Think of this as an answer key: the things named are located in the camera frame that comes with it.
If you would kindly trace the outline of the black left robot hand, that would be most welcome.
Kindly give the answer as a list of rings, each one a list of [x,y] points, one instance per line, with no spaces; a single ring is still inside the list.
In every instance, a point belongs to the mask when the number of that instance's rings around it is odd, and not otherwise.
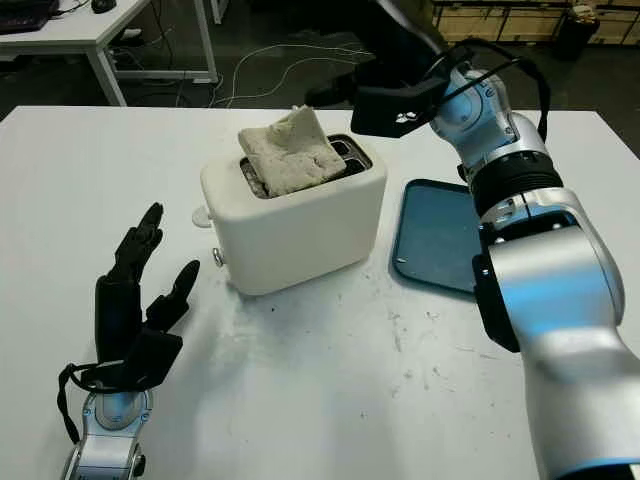
[[[114,264],[96,282],[95,342],[99,362],[122,360],[145,329],[167,334],[189,310],[188,297],[200,262],[187,263],[169,293],[141,307],[141,278],[163,239],[164,208],[153,203],[140,222],[130,227],[114,252]]]

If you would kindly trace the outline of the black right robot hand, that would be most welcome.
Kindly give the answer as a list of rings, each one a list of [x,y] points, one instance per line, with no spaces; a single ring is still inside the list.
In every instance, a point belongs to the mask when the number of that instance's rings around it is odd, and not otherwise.
[[[393,16],[375,3],[350,12],[340,26],[354,33],[372,58],[308,90],[304,98],[308,106],[347,102],[359,107],[368,96],[392,96],[396,90],[422,82],[446,49],[444,38],[432,24],[421,26],[402,14]]]

